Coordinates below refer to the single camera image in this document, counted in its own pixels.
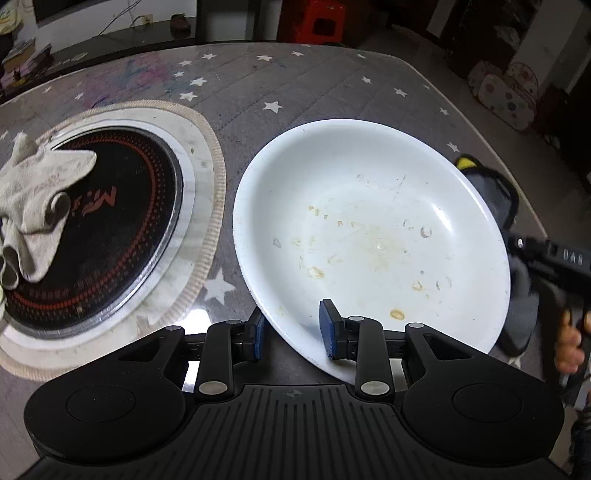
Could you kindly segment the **person's right hand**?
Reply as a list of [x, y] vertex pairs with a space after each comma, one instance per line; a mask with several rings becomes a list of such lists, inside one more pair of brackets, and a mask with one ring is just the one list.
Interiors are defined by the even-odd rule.
[[562, 312], [555, 343], [554, 364], [560, 374], [573, 375], [587, 363], [586, 354], [580, 348], [581, 332], [571, 322], [571, 312]]

